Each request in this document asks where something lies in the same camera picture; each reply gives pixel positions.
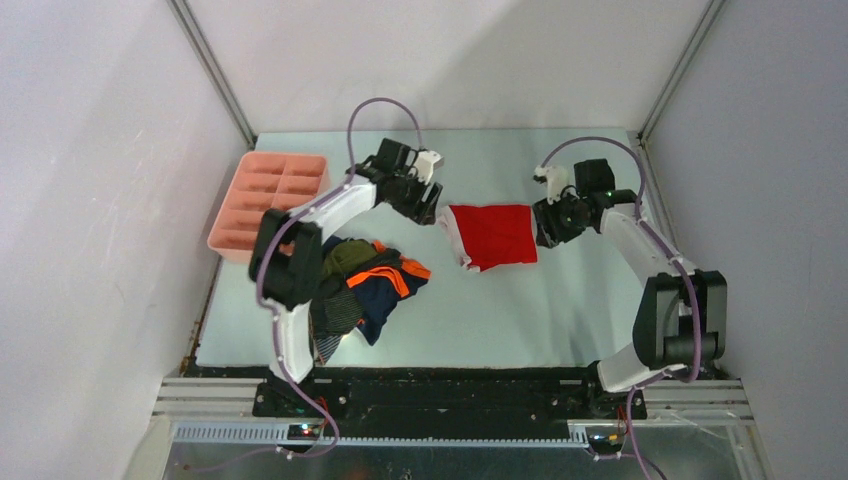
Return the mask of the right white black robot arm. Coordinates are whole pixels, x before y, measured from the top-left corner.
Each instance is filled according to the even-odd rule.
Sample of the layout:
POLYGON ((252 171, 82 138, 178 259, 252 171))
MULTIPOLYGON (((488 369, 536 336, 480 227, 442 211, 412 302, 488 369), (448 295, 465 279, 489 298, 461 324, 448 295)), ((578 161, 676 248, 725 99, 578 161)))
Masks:
POLYGON ((639 193, 619 189, 605 159, 562 167, 538 166, 533 178, 546 188, 532 206, 536 243, 554 248, 588 230, 611 242, 643 287, 632 340, 596 364, 599 380, 581 392, 585 411, 606 418, 621 392, 665 376, 689 380, 726 347, 727 291, 718 271, 698 268, 647 218, 639 193))

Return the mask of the red white underwear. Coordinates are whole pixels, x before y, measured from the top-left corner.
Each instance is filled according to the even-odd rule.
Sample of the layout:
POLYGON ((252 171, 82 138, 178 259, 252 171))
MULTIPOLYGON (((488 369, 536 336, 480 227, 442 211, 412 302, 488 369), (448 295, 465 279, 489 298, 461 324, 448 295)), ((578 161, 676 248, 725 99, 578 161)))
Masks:
POLYGON ((538 260, 531 208, 527 205, 447 205, 436 217, 461 267, 484 272, 538 260))

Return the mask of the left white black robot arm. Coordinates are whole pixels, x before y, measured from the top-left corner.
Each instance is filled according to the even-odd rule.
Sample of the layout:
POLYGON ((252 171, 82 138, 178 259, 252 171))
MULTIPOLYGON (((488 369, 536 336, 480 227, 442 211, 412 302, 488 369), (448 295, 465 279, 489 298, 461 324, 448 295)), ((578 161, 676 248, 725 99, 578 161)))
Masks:
POLYGON ((384 139, 376 154, 352 164, 340 184, 292 211, 264 212, 248 276, 260 307, 272 314, 271 371, 287 380, 277 402, 292 416, 316 403, 315 388, 303 380, 314 366, 309 308, 322 277, 324 242, 342 226, 385 203, 418 225, 435 222, 442 186, 434 179, 442 154, 384 139))

